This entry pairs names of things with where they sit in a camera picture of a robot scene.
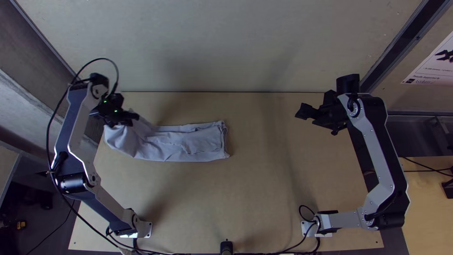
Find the black cable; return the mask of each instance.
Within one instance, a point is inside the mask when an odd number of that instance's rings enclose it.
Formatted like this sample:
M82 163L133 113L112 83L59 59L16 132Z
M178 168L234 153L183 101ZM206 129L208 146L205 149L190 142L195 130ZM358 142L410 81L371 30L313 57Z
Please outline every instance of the black cable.
M132 247L134 247L134 251L135 251L138 255L142 255L141 253L139 253L139 252L137 251L137 249L138 249L137 238L134 238L134 239L132 240Z
M453 177L453 175L451 175L451 174L447 174L447 173L441 172L441 171L444 171L444 170L449 170L450 168L434 169L434 168L431 168L429 166L425 166L424 164L421 164L421 163L418 163L418 162L413 161L411 159L408 159L406 157L402 157L402 158L404 158L405 160L410 161L410 162L412 162L412 163L414 163L416 165L422 166L422 167L430 170L430 171L427 171L427 170L411 170L411 171L405 171L405 172L437 172L437 173L443 174L445 176Z
M316 247L314 250L310 251L310 252L293 252L294 254L296 255L307 255L307 254L313 254L313 255L316 255L316 253L318 252L318 249L319 249L319 246L321 245L321 239L320 238L316 238Z
M85 69L85 67L87 67L88 65L90 65L91 63L93 62L96 62L96 61L99 61L99 60L105 60L105 61L108 61L110 62L113 67L115 68L115 71L117 73L117 80L115 81L115 83L113 84L113 87L112 87L112 91L110 92L110 94L113 94L115 93L116 89L117 89L117 86L118 86L118 80L119 80L119 70L118 70L118 66L115 64L115 62L113 62L112 60L108 59L108 58L97 58L97 59L93 59L91 60L90 62L84 64L84 66L82 66L82 68L80 68L80 70L75 74L74 78L72 79L71 81L71 84L73 84L77 78L79 77L79 74Z
M153 253L153 254L160 254L160 255L174 255L174 254L171 254L171 253L163 253L163 252L145 250L145 249L134 248L134 247L132 247L132 246L125 245L125 244L121 243L120 241L116 240L116 239L113 237L113 235L112 235L113 232L111 232L111 231L109 231L109 230L110 230L110 227L107 227L107 228L105 229L106 236L110 236L110 238L112 238L113 241L115 241L117 244L122 245L122 246L124 246L124 247L126 247L126 248L134 249L134 250L137 250L137 251L143 251L143 252Z
M82 66L82 68L80 68L80 70L75 74L74 78L72 79L69 87L66 88L63 96L61 97L61 99L58 101L57 103L57 106L55 108L55 111L53 112L52 116L50 117L50 120L49 120L49 123L47 124L47 130L46 130L46 152L47 152L47 164L48 164L48 167L49 169L51 170L52 166L51 166L51 161L50 161L50 153L49 153L49 133L50 133L50 125L52 124L52 121L53 119L55 118L55 115L57 114L57 110L58 108L60 108L60 105L61 103L63 102L63 100L65 99L65 96L68 92L68 90L70 89L70 87L76 83L79 83L79 82L83 82L83 81L86 81L87 79L85 80L81 80L81 81L78 81L76 82L77 78L79 77L80 73L88 66L90 65L91 63L93 62L96 62L96 61L99 61L99 60L105 60L105 61L108 61L110 63L112 63L113 67L115 67L115 71L117 73L117 80L115 81L115 84L113 85L113 88L112 88L112 91L110 92L110 94L113 94L116 89L117 89L117 86L118 86L118 80L119 80L119 70L118 70L118 66L115 64L115 62L113 62L112 60L110 59L107 59L107 58L97 58L97 59L93 59L91 61L89 61L88 63L84 64L84 66Z
M47 166L49 167L49 170L52 171L52 163L50 161L50 152L49 152L49 133L50 133L50 125L52 124L52 120L57 114L58 108L60 108L61 103L65 99L65 96L67 94L67 91L70 89L72 85L66 88L65 92L63 93L63 96L60 98L60 100L57 103L57 106L55 108L55 111L53 112L52 116L50 117L49 123L47 124L47 130L46 130L46 154L47 154Z
M375 218L381 216L381 215L382 215L382 214L383 214L383 213L384 213L391 205L393 205L393 203L395 202L396 198L397 198L397 195L394 194L394 195L393 195L393 198L392 198L392 201L391 201L390 203L388 203L387 206L386 206L384 209L380 210L379 212L374 212L374 213L370 213L370 214L365 214L365 215L363 216L363 218L364 218L366 221L370 221L370 220L372 220L372 219L375 219Z
M357 117L360 114L361 106L360 106L360 103L359 103L359 101L357 99L358 99L357 94L352 93L349 96L349 100L348 100L348 103L347 103L347 108L348 108L348 110L350 112L354 112L354 103L357 104L357 112L356 112L356 114L354 114L354 116L352 116L353 118Z
M41 240L41 242L39 242L39 244L37 244L35 247L33 247L33 249L31 249L31 250L30 250L29 252L27 252L25 255L29 255L32 251L34 251L37 247L39 247L45 240L47 240L47 238L49 238L53 233L55 233L57 230L59 230L59 229L61 228L61 226L63 226L63 225L67 222L67 220L68 220L70 214L71 214L71 210L69 210L69 212L67 212L66 219L65 219L65 221L64 221L63 223L61 223L61 224L60 224L56 229L54 229L49 235L47 235L46 237L44 237L44 239Z
M307 229L307 231L305 232L305 235L303 236L302 240L301 240L299 243L297 243L296 245L291 246L291 247L289 247L289 248L287 248L287 249L284 249L283 251L279 251L279 252L276 252L276 253L269 253L268 255L280 255L280 254L283 254L283 253L288 252L288 251L291 250L291 249L294 249L294 248L298 247L299 245L301 245L301 244L305 241L305 239L307 238L308 232L310 231L310 229L311 229L314 225L316 225L316 223L313 223L313 224L311 224L311 225L308 227L308 229Z
M63 198L63 201L65 201L65 203L69 206L69 208L71 209L71 211L77 215L77 217L79 217L79 219L81 219L88 227L90 227L94 232L96 232L98 235L100 235L101 237L103 237L105 240L107 240L111 245L115 246L116 248L118 248L118 245L116 245L114 242L112 242L110 239L108 239L107 237L105 237L104 235L102 235L99 231L97 231L97 229L95 229L90 223L88 223L85 218L83 218L75 209L74 207L68 202L68 200L65 198L65 196L61 193L60 189L57 187L57 184L55 183L55 176L54 176L54 172L58 169L53 169L52 168L52 165L51 165L51 161L50 161L50 152L49 152L49 133L50 133L50 125L52 124L52 120L55 118L55 115L57 114L57 111L61 105L61 103L63 102L63 100L65 99L65 96L68 92L68 90L71 88L72 85L76 84L76 80L79 76L79 74L85 69L85 67L87 67L88 65L90 65L91 63L93 62L96 62L96 61L99 61L99 60L106 60L106 61L109 61L110 63L113 64L113 66L115 67L115 70L117 72L117 80L115 82L115 85L112 89L112 93L114 93L115 89L116 89L116 86L118 84L118 79L119 79L119 71L118 71L118 68L116 66L116 64L107 59L107 58L97 58L97 59L93 59L91 60L90 62L86 63L78 72L77 74L74 76L73 80L71 81L71 84L68 88L66 88L66 91L64 92L63 96L60 98L60 100L58 101L57 103L57 106L52 114L52 116L50 117L50 120L49 120L49 123L47 125L47 130L46 130L46 154L47 154L47 164L48 164L48 167L49 167L49 172L50 172L50 177L51 177L51 180L52 180L52 183L53 185L55 186L55 188L57 189L58 193L61 195L61 197Z
M310 209L308 206L302 204L302 205L299 206L299 215L301 216L301 218L302 218L304 221L308 221L308 222L311 222L311 223L315 223L316 221L308 220L308 219L306 219L305 217L302 216L302 211L301 211L302 208L307 208L307 209L313 214L313 216L315 216L315 212L314 212L312 209Z

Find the black cylinder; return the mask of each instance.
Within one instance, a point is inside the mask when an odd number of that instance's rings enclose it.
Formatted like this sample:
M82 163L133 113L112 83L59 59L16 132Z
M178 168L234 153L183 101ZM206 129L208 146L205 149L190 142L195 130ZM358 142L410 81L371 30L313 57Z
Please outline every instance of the black cylinder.
M228 241L223 241L220 243L220 255L233 255L233 242Z
M357 94L360 91L360 75L350 74L336 79L337 95L344 93Z
M57 177L58 187L65 194L73 194L86 191L84 186L85 173L70 174Z

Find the robotic arm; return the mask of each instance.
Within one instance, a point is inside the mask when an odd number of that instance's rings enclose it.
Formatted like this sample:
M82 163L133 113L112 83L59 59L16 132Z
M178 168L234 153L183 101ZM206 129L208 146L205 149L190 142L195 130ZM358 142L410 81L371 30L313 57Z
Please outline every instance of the robotic arm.
M139 118L121 108L121 94L108 94L108 90L109 80L100 74L91 74L69 88L69 108L55 144L51 178L62 194L85 202L106 219L117 236L149 238L152 223L140 219L131 208L123 208L102 188L93 156L80 148L90 115L103 119L110 127L131 126L132 120ZM360 167L375 171L378 182L363 206L354 211L318 212L312 221L302 221L302 232L307 236L327 237L340 228L381 230L404 223L409 206L407 183L385 126L385 105L381 99L358 91L358 75L338 78L337 92L326 92L319 109L303 103L296 114L301 119L314 119L313 124L331 129L333 135L348 128ZM315 222L317 227L308 231L308 222Z
M69 88L69 108L55 144L55 158L51 178L61 193L71 199L85 202L109 222L110 229L125 238L149 238L152 223L142 221L132 209L123 208L101 186L101 177L94 168L93 155L81 150L85 127L90 115L104 119L109 126L132 125L138 119L135 113L121 108L119 93L107 95L109 80L100 74L91 74L87 82Z
M297 118L314 119L313 124L329 128L337 135L347 128L362 172L374 171L377 185L363 206L349 212L324 211L313 220L302 221L309 237L330 237L341 228L382 230L400 227L409 207L407 182L387 132L384 102L368 93L359 93L359 75L336 80L337 92L324 93L319 109L302 103ZM317 228L309 227L316 223Z

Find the poster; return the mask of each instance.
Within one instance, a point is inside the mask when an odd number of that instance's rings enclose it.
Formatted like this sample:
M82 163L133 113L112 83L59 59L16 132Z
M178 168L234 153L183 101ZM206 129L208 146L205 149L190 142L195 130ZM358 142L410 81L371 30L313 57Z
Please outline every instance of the poster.
M401 83L453 86L453 32Z

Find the wrinkled fabric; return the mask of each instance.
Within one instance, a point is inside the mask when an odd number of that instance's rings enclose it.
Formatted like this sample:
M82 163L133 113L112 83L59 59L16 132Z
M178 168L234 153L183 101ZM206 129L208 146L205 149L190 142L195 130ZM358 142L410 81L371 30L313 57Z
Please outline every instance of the wrinkled fabric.
M153 126L140 117L133 126L104 126L105 142L136 159L165 162L209 162L228 158L223 121L182 126Z

